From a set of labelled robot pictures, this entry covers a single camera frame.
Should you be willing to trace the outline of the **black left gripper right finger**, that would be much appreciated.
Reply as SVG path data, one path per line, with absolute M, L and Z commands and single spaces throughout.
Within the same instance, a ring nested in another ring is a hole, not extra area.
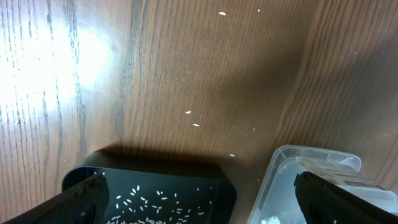
M 295 196 L 308 224 L 397 223 L 397 216 L 305 171 L 294 182 Z

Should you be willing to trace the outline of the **black plastic tray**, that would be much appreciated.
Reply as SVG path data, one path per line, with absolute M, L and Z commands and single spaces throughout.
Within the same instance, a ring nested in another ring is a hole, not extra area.
M 109 189 L 103 223 L 229 223 L 237 198 L 218 165 L 103 150 L 69 171 L 62 189 L 95 174 Z

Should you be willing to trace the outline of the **white tissue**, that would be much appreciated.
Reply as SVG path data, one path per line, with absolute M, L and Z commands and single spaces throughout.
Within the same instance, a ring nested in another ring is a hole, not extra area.
M 262 220 L 261 224 L 280 224 L 280 220 L 276 216 L 272 216 L 265 220 Z

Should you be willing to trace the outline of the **clear plastic bin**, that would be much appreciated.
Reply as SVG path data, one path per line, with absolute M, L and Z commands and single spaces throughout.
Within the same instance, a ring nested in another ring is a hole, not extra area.
M 276 216 L 280 223 L 305 223 L 294 187 L 296 176 L 305 171 L 397 215 L 397 194 L 362 175 L 361 166 L 361 159 L 351 153 L 307 146 L 281 146 L 271 158 L 248 222 L 261 223 Z

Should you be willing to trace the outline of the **white rice pile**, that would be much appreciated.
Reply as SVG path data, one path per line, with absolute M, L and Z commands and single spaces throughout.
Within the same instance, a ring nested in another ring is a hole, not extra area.
M 109 187 L 102 223 L 208 223 L 217 181 L 179 175 L 95 170 Z

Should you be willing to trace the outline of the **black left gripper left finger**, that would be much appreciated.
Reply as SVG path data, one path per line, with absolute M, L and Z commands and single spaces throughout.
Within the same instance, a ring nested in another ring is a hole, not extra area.
M 106 178 L 96 174 L 4 224 L 101 223 L 108 203 Z

